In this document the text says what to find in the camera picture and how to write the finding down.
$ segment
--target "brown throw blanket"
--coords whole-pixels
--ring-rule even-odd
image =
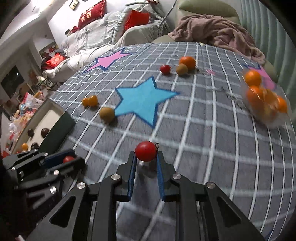
[[[265,56],[255,47],[250,33],[242,26],[219,16],[185,16],[169,36],[175,41],[214,45],[243,54],[261,65],[265,63]]]

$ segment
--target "table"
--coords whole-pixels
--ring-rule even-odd
[[[106,52],[110,56],[120,49]],[[213,181],[261,231],[275,239],[296,205],[294,160],[296,139],[290,123],[267,129],[238,108],[225,93],[209,90],[225,87],[240,95],[239,75],[255,62],[233,52],[197,43],[144,44],[125,47],[124,56],[107,69],[86,72],[82,68],[51,97],[74,120],[75,128],[62,145],[85,158],[82,178],[92,184],[116,172],[130,151],[143,140],[159,142],[167,162],[177,172],[198,183]],[[200,72],[176,75],[182,56],[193,56]],[[172,67],[164,76],[162,64]],[[154,76],[158,88],[180,94],[159,104],[152,129],[133,114],[118,117],[106,126],[99,109],[84,109],[80,101],[95,94],[102,106],[115,108],[120,98],[115,87],[133,87]],[[175,206],[160,201],[155,173],[139,166],[131,202],[118,203],[118,240],[174,240]]]

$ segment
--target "red ball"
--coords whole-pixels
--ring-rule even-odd
[[[160,71],[164,74],[164,75],[168,75],[170,74],[170,66],[168,65],[162,65],[160,67]]]
[[[74,157],[72,157],[72,156],[66,156],[64,159],[63,159],[63,163],[66,163],[66,162],[68,162],[68,161],[72,161],[72,160],[74,160],[75,158]]]
[[[143,141],[137,145],[135,153],[140,161],[152,161],[156,157],[155,144],[150,141]]]

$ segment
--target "metal screw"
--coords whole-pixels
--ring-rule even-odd
[[[207,188],[209,188],[209,189],[214,189],[215,186],[216,186],[215,183],[211,183],[211,182],[207,183]]]
[[[118,180],[120,178],[120,175],[119,174],[113,174],[112,176],[111,176],[111,179],[112,180]]]
[[[175,173],[175,174],[173,174],[173,179],[176,179],[176,180],[179,180],[179,179],[181,179],[181,174],[179,174],[179,173]]]
[[[77,184],[78,189],[83,189],[83,188],[85,188],[85,186],[86,186],[85,183],[78,183]]]
[[[52,194],[55,194],[55,193],[57,192],[56,187],[55,187],[55,186],[50,187],[50,192],[51,192]]]

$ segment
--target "television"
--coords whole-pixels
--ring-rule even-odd
[[[1,82],[1,85],[9,98],[13,97],[17,87],[24,82],[23,77],[21,76],[19,70],[14,66],[8,74],[4,77]]]

